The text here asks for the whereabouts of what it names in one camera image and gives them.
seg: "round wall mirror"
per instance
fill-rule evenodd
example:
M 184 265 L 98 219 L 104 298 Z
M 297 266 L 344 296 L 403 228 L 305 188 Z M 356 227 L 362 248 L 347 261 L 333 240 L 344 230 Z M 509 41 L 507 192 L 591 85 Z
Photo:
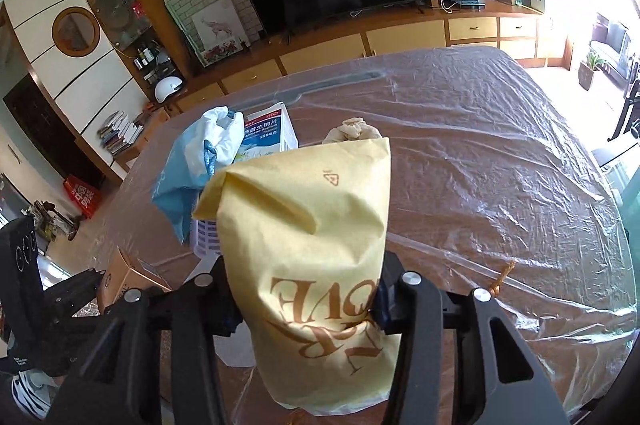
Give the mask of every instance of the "round wall mirror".
M 100 41 L 100 26 L 94 14 L 80 7 L 62 10 L 53 21 L 53 42 L 68 56 L 87 56 Z

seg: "silver screw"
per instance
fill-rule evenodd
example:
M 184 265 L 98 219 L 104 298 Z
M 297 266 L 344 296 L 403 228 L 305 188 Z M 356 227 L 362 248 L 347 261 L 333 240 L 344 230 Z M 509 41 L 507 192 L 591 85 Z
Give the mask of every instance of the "silver screw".
M 128 290 L 124 294 L 124 299 L 127 302 L 138 302 L 141 298 L 142 298 L 142 291 L 136 290 L 136 289 Z
M 474 297 L 480 302 L 489 302 L 491 300 L 491 293 L 484 288 L 478 288 L 474 290 Z
M 196 277 L 196 280 L 194 280 L 193 282 L 199 288 L 206 288 L 213 282 L 213 277 L 208 273 L 201 273 Z
M 422 282 L 422 277 L 415 271 L 406 271 L 402 274 L 402 282 L 411 284 L 411 286 L 417 286 Z

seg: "flower painting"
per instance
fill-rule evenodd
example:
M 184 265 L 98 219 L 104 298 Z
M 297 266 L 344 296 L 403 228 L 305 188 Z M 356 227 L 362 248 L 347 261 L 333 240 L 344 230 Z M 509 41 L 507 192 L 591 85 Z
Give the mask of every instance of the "flower painting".
M 219 0 L 191 17 L 204 47 L 202 58 L 212 64 L 249 45 L 240 18 L 231 0 Z

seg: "bottle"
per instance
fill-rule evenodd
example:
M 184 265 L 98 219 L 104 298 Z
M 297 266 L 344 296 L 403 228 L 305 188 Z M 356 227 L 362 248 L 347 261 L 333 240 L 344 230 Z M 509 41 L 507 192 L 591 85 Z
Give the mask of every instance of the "bottle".
M 153 62 L 153 59 L 155 58 L 155 56 L 149 48 L 144 48 L 142 52 L 145 54 L 145 58 L 147 62 L 149 63 Z
M 146 66 L 149 62 L 147 61 L 147 59 L 145 58 L 145 53 L 143 51 L 144 46 L 140 46 L 138 48 L 138 59 L 140 60 L 140 62 L 142 63 L 142 66 Z

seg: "blue plastic bag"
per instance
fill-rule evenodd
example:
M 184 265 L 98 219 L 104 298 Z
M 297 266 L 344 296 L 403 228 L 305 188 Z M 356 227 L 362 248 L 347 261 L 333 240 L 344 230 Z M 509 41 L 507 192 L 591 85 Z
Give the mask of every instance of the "blue plastic bag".
M 216 107 L 189 125 L 174 142 L 152 201 L 169 218 L 181 243 L 189 237 L 198 196 L 216 169 L 233 163 L 243 137 L 242 113 Z

